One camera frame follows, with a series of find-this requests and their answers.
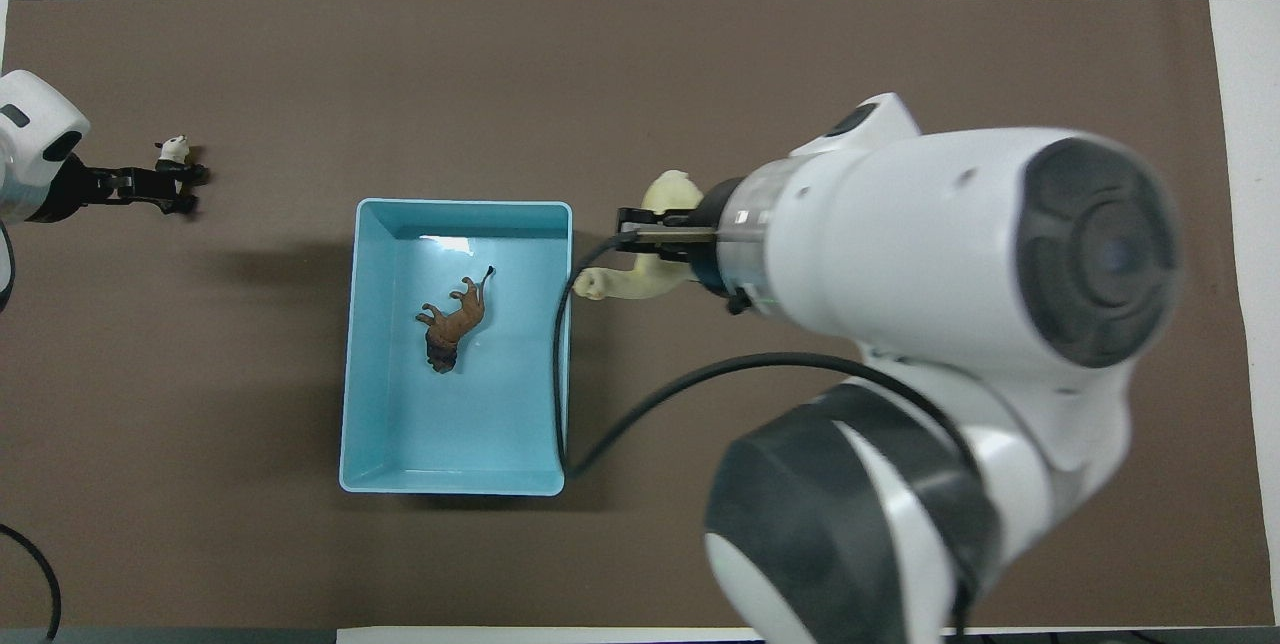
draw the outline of small panda toy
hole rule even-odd
[[[187,164],[191,155],[191,146],[187,143],[187,134],[178,134],[164,143],[156,142],[160,149],[160,157],[156,160],[156,172],[173,175],[183,184],[197,182],[209,169],[198,164]]]

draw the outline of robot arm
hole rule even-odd
[[[13,247],[4,225],[52,223],[86,205],[151,202],[164,214],[187,214],[191,188],[206,170],[187,165],[186,137],[164,143],[156,169],[84,166],[72,150],[90,132],[88,120],[55,88],[28,70],[0,76],[0,310],[13,288]]]
[[[730,311],[852,339],[960,433],[850,380],[731,446],[707,552],[774,643],[923,644],[963,622],[1124,458],[1134,360],[1180,271],[1170,198],[1120,143],[920,134],[892,93],[641,229]]]

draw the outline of light blue plastic tray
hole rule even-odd
[[[550,341],[572,230],[562,202],[360,202],[338,467],[343,489],[559,493]],[[436,374],[426,362],[426,325],[413,316],[424,302],[456,311],[448,293],[463,288],[463,277],[480,280],[490,265],[484,320],[462,339],[453,371]],[[559,357],[566,383],[567,344]]]

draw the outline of toy animal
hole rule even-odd
[[[458,300],[461,309],[456,312],[443,312],[431,303],[422,305],[430,315],[420,312],[413,319],[426,324],[426,361],[431,369],[444,374],[452,371],[458,362],[458,343],[484,319],[484,286],[493,275],[493,266],[485,271],[480,284],[470,277],[463,277],[465,292],[449,292],[449,298]]]
[[[640,207],[662,214],[668,207],[696,207],[703,193],[684,172],[675,169],[662,173],[645,189]],[[573,280],[573,293],[589,300],[616,297],[621,300],[648,300],[666,294],[681,280],[695,280],[687,264],[663,261],[658,255],[636,255],[630,271],[593,266]]]

